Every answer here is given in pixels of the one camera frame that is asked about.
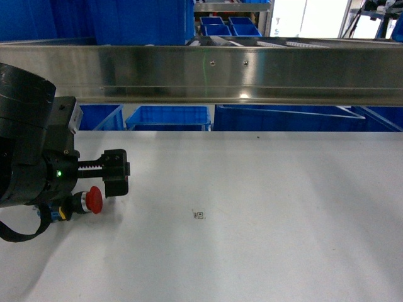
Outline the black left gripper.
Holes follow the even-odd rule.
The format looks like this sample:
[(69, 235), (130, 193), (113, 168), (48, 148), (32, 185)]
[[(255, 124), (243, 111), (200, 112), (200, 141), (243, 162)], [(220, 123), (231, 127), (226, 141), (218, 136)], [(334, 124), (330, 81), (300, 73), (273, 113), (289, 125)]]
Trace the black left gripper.
[(77, 178), (102, 178), (107, 198), (128, 194), (130, 163), (124, 149), (105, 150), (96, 160), (78, 161), (74, 129), (81, 118), (75, 97), (55, 98), (39, 161), (13, 164), (13, 205), (60, 205), (71, 197)]

